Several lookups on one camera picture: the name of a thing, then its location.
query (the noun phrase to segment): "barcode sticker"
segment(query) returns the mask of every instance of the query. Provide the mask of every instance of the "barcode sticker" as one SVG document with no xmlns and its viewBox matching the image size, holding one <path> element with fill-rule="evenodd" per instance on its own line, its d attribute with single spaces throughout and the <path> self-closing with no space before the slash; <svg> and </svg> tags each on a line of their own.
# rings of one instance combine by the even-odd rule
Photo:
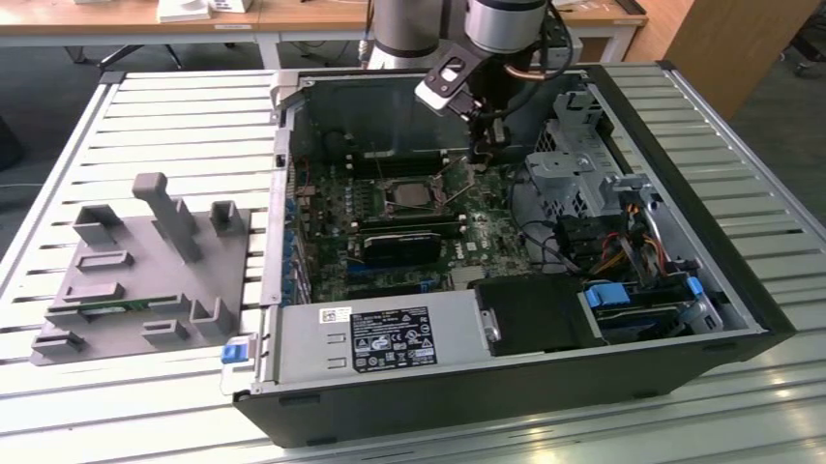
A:
<svg viewBox="0 0 826 464">
<path fill-rule="evenodd" d="M 319 323 L 331 324 L 333 322 L 348 322 L 352 307 L 323 307 L 319 309 Z"/>
<path fill-rule="evenodd" d="M 227 29 L 252 29 L 253 26 L 252 24 L 216 24 L 216 29 L 217 30 L 227 30 Z"/>
</svg>

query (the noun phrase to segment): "power supply label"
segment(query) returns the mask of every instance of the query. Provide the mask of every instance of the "power supply label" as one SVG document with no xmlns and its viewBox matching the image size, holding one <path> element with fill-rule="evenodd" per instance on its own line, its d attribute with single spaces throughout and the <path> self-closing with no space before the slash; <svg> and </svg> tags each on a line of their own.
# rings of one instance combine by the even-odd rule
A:
<svg viewBox="0 0 826 464">
<path fill-rule="evenodd" d="M 436 363 L 427 306 L 349 315 L 352 368 L 376 372 Z"/>
</svg>

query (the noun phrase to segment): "desk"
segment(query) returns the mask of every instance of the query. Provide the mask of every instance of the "desk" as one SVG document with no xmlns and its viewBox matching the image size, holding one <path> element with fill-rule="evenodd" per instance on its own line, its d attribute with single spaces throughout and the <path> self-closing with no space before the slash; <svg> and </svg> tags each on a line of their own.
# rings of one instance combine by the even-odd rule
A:
<svg viewBox="0 0 826 464">
<path fill-rule="evenodd" d="M 156 0 L 112 0 L 74 5 L 72 0 L 2 0 L 0 46 L 257 43 L 267 69 L 280 69 L 280 42 L 359 40 L 365 6 L 335 0 L 255 0 L 245 14 L 213 13 L 206 20 L 158 24 Z M 612 0 L 564 7 L 573 34 L 601 39 L 592 60 L 621 61 L 643 15 L 628 15 Z"/>
<path fill-rule="evenodd" d="M 596 52 L 583 52 L 583 61 L 619 62 L 647 18 L 627 14 L 612 0 L 588 0 L 561 8 L 565 25 L 588 47 L 601 39 Z M 281 68 L 276 45 L 295 41 L 357 41 L 364 34 L 365 6 L 335 0 L 263 0 L 256 41 L 267 69 Z"/>
<path fill-rule="evenodd" d="M 245 14 L 160 24 L 157 0 L 2 0 L 0 46 L 210 44 L 253 42 L 260 2 Z"/>
</svg>

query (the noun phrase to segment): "white box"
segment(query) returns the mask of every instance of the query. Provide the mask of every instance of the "white box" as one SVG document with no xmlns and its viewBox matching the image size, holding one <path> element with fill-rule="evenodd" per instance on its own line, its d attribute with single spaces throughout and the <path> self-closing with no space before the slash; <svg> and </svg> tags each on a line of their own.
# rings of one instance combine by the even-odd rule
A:
<svg viewBox="0 0 826 464">
<path fill-rule="evenodd" d="M 245 13 L 253 0 L 209 0 L 209 8 L 221 13 Z"/>
<path fill-rule="evenodd" d="M 209 19 L 206 0 L 158 0 L 157 22 L 180 22 Z"/>
</svg>

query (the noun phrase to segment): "gray block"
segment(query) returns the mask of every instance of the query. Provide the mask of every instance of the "gray block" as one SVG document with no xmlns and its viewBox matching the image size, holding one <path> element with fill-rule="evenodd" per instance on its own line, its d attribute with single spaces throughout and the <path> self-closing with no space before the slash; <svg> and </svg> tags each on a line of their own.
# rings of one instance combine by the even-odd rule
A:
<svg viewBox="0 0 826 464">
<path fill-rule="evenodd" d="M 166 176 L 160 172 L 137 174 L 132 194 L 148 204 L 162 235 L 172 242 L 182 262 L 192 263 L 201 259 L 201 249 L 192 239 L 190 214 L 166 194 Z"/>
<path fill-rule="evenodd" d="M 82 241 L 92 248 L 114 245 L 109 229 L 121 225 L 121 220 L 108 205 L 84 206 L 80 208 L 72 228 Z"/>
<path fill-rule="evenodd" d="M 74 285 L 65 289 L 62 300 L 70 303 L 106 302 L 124 296 L 124 287 L 117 282 Z"/>
<path fill-rule="evenodd" d="M 82 339 L 70 331 L 54 330 L 34 337 L 30 349 L 42 356 L 73 355 L 82 350 Z"/>
<path fill-rule="evenodd" d="M 209 222 L 218 237 L 243 234 L 244 221 L 233 201 L 216 201 L 209 209 Z"/>
<path fill-rule="evenodd" d="M 227 305 L 220 298 L 214 299 L 212 313 L 204 309 L 204 306 L 197 300 L 192 302 L 189 322 L 192 326 L 194 326 L 194 329 L 197 329 L 197 332 L 205 337 L 227 336 L 235 329 L 233 320 L 229 311 L 227 311 Z"/>
<path fill-rule="evenodd" d="M 104 251 L 77 256 L 74 267 L 82 272 L 129 267 L 133 262 L 134 258 L 128 251 Z"/>
<path fill-rule="evenodd" d="M 89 316 L 80 311 L 76 305 L 50 306 L 44 317 L 46 321 L 58 327 L 89 322 Z"/>
<path fill-rule="evenodd" d="M 192 302 L 185 295 L 180 294 L 169 302 L 149 303 L 150 311 L 158 316 L 180 316 L 188 315 Z"/>
<path fill-rule="evenodd" d="M 247 264 L 249 210 L 236 210 L 240 233 L 218 235 L 210 212 L 189 214 L 177 201 L 177 223 L 201 251 L 201 258 L 181 262 L 177 249 L 152 222 L 156 217 L 117 219 L 104 209 L 94 210 L 113 239 L 92 248 L 77 245 L 54 301 L 46 311 L 41 334 L 72 331 L 82 339 L 82 349 L 33 351 L 34 364 L 72 363 L 144 353 L 216 346 L 236 333 L 240 324 L 244 269 Z M 186 225 L 190 218 L 193 226 Z M 130 265 L 117 265 L 124 260 Z M 213 302 L 221 301 L 214 310 Z M 189 321 L 192 302 L 204 302 Z M 172 343 L 148 343 L 142 324 L 177 320 L 186 338 Z"/>
<path fill-rule="evenodd" d="M 181 343 L 189 334 L 177 319 L 142 323 L 140 336 L 154 346 Z"/>
</svg>

